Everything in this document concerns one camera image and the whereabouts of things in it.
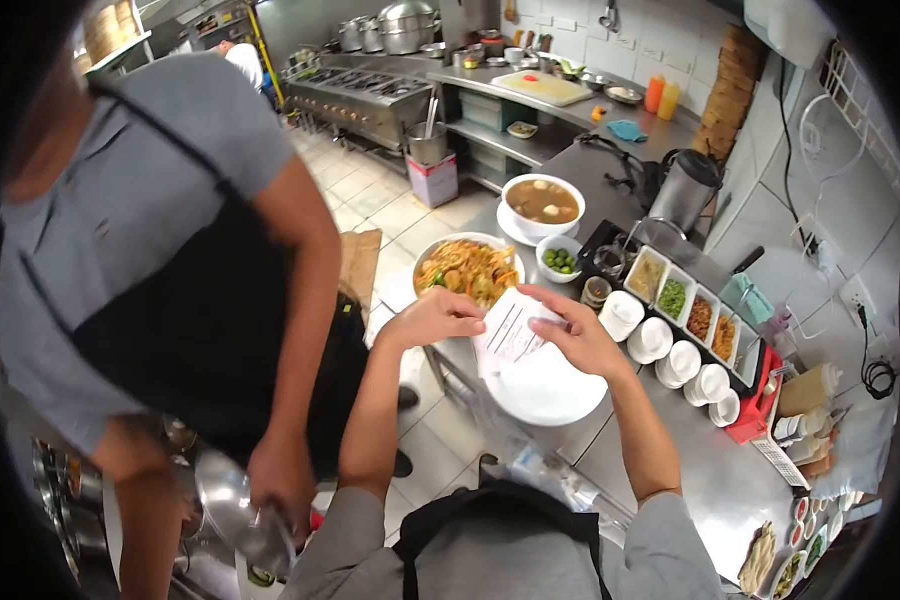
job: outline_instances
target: hand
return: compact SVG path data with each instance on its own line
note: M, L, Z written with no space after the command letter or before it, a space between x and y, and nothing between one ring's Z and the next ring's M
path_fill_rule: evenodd
M391 318L375 343L392 343L400 351L427 346L449 337L473 337L487 331L484 310L464 294L432 287L419 300Z
M539 300L570 324L567 332L552 321L534 318L530 320L529 328L544 340L553 342L579 371L610 382L634 374L627 357L591 308L539 285L521 284L516 289Z
M292 524L293 544L302 547L310 535L310 505L316 495L306 436L267 430L253 448L246 474L253 506L275 508Z

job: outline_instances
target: soup bowl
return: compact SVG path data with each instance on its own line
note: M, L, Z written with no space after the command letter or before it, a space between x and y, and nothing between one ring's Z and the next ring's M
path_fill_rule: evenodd
M537 222L528 219L527 217L519 214L510 203L507 202L507 195L510 191L521 182L535 182L537 180L542 180L544 182L548 182L550 184L557 184L562 187L566 191L570 192L570 195L573 196L576 201L576 206L579 210L576 213L576 218L572 221L567 222ZM551 235L561 235L566 234L580 221L580 218L584 216L584 211L587 209L587 201L584 200L584 195L580 193L580 190L571 185L565 179L561 179L558 176L553 176L552 174L537 174L537 173L528 173L528 174L520 174L506 182L504 185L504 189L500 192L500 197L503 199L504 206L506 207L506 212L509 214L513 223L516 225L516 228L520 230L523 234L528 237L533 238L543 238Z

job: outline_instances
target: gas stove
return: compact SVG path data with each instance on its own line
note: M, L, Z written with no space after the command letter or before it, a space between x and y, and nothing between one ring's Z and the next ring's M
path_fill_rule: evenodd
M390 150L426 117L431 84L363 69L318 67L286 81L285 111L297 110Z

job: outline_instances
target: apron strap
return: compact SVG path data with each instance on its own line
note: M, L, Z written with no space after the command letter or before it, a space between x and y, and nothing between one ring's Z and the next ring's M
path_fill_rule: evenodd
M95 96L105 96L107 98L112 98L113 100L115 100L117 104L122 105L133 116L143 121L147 126L156 131L157 134L165 138L170 144L175 146L178 150L180 150L180 152L186 155L187 158L196 163L197 166L209 173L214 179L216 191L223 198L228 198L231 200L238 200L242 198L241 194L237 191L237 188L234 187L233 182L230 181L230 179L221 172L221 170L217 167L216 164L214 164L213 160L211 160L209 156L195 148L193 144L191 144L187 140L180 137L180 135L176 131L166 126L162 121L160 121L158 118L156 118L156 116L144 109L144 107L138 104L136 101L131 100L127 96L118 92L116 89L110 87L109 85L105 85L98 80L89 81L89 89L90 92Z
M600 598L612 600L600 567L600 532L597 524L600 516L596 512L574 512L539 489L506 480L491 480L485 482L479 489L433 500L404 518L400 525L400 540L393 546L393 551L404 564L404 600L420 599L416 560L423 549L441 532L444 525L465 510L492 501L506 501L534 509L563 534L577 542L587 544L590 549L590 560L594 570L597 571Z

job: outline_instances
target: paper order slip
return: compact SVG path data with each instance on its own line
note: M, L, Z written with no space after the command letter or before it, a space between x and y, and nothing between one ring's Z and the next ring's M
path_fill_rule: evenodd
M566 327L563 317L539 301L507 288L483 317L486 331L473 338L481 378L500 373L500 363L516 363L546 342L530 330L530 319L545 319Z

